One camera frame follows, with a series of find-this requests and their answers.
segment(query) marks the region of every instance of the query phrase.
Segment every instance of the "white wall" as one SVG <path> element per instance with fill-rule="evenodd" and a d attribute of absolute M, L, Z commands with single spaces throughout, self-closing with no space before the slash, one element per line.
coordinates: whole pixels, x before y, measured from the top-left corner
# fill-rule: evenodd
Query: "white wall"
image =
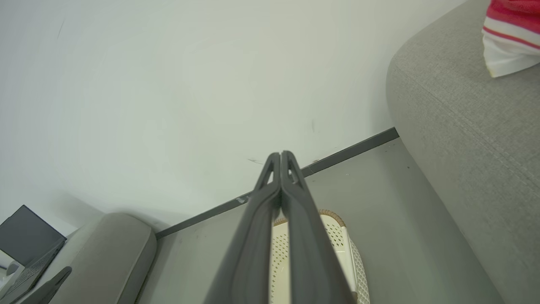
<path fill-rule="evenodd" d="M 4 0 L 0 221 L 161 229 L 391 128 L 390 58 L 461 2 Z"/>

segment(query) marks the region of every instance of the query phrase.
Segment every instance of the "gray sofa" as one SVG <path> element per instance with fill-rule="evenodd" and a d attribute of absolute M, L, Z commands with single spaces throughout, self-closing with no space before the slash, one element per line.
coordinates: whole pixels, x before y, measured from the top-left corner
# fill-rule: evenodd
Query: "gray sofa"
<path fill-rule="evenodd" d="M 71 266 L 72 273 L 50 304 L 134 304 L 156 246 L 150 226 L 126 214 L 106 214 L 67 237 L 32 291 Z"/>
<path fill-rule="evenodd" d="M 387 100 L 403 143 L 508 304 L 540 302 L 540 66 L 493 79 L 489 0 L 470 0 L 393 58 Z"/>

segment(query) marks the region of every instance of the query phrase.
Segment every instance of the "sofa cushion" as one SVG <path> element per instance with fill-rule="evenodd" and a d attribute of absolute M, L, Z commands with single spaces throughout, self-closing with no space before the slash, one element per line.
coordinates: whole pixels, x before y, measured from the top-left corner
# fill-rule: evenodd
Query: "sofa cushion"
<path fill-rule="evenodd" d="M 403 143 L 506 303 L 540 299 L 540 66 L 492 79 L 470 0 L 410 39 L 387 78 Z"/>

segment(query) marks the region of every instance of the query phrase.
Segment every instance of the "red and white cloth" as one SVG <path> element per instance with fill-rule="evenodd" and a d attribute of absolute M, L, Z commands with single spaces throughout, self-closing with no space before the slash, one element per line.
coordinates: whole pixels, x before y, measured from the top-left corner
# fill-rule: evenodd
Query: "red and white cloth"
<path fill-rule="evenodd" d="M 540 63 L 540 0 L 491 0 L 482 33 L 492 77 Z"/>

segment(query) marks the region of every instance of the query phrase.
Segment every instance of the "laptop screen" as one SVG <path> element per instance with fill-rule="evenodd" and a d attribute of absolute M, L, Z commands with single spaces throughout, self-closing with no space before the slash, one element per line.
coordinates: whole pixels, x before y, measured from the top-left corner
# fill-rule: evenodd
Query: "laptop screen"
<path fill-rule="evenodd" d="M 0 225 L 0 250 L 23 266 L 42 257 L 59 240 L 64 236 L 25 205 Z"/>

